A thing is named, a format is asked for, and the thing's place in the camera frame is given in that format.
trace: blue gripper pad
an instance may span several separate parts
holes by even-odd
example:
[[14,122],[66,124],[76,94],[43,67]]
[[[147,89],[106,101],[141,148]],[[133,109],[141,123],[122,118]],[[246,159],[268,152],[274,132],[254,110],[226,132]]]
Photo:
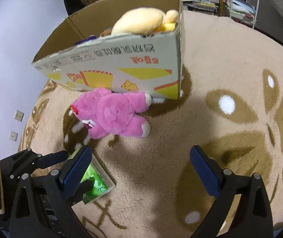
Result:
[[196,147],[192,147],[190,150],[190,161],[207,190],[207,193],[215,198],[219,197],[221,192],[219,181],[207,162],[197,151]]
[[74,158],[71,158],[71,160],[74,160],[75,158],[77,158],[77,160],[74,162],[70,171],[63,179],[62,194],[65,198],[74,195],[83,178],[85,171],[88,169],[89,164],[92,161],[92,150],[89,147],[86,147],[84,151],[80,149],[78,153],[80,152],[82,152],[81,155],[74,156]]

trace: yellow plush toy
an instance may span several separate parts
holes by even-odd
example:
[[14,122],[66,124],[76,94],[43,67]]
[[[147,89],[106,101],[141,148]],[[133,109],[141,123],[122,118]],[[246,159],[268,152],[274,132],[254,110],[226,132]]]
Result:
[[114,25],[111,35],[121,33],[150,34],[174,30],[178,11],[164,13],[156,8],[137,8],[126,12]]

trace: white cart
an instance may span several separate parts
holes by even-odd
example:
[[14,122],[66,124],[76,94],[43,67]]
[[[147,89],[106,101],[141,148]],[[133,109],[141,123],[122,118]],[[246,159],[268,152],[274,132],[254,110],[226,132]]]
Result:
[[228,12],[230,14],[230,18],[234,17],[236,19],[239,19],[239,20],[241,20],[244,23],[252,25],[252,28],[254,28],[255,24],[256,24],[256,19],[257,19],[258,6],[259,6],[259,0],[257,0],[256,13],[255,13],[255,16],[254,16],[253,19],[247,18],[244,13],[239,13],[237,11],[233,11],[233,9],[232,9],[232,7],[233,7],[233,0],[231,0],[231,7],[228,8]]

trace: silver bolt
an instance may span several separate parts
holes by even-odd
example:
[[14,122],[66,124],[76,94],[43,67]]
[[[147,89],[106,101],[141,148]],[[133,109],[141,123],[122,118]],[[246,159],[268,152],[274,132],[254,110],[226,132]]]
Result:
[[223,173],[224,173],[226,176],[230,176],[230,175],[232,174],[232,171],[231,171],[230,169],[225,168],[225,169],[223,170]]
[[51,174],[52,176],[56,176],[58,173],[59,173],[59,170],[58,170],[58,169],[53,169],[53,170],[50,172],[50,174]]
[[260,179],[260,174],[259,174],[259,173],[255,173],[255,174],[254,174],[254,177],[255,177],[256,179]]
[[22,179],[23,179],[23,180],[26,180],[26,179],[28,178],[28,176],[29,176],[28,174],[23,174],[23,175],[22,175]]

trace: pink teddy bear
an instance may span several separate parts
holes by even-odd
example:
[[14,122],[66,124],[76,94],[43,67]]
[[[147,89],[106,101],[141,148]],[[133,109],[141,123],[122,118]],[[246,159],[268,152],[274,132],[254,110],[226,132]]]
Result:
[[151,102],[151,96],[144,92],[117,94],[97,88],[82,94],[72,103],[71,110],[88,128],[92,139],[110,133],[145,138],[150,132],[149,123],[136,113],[147,111]]

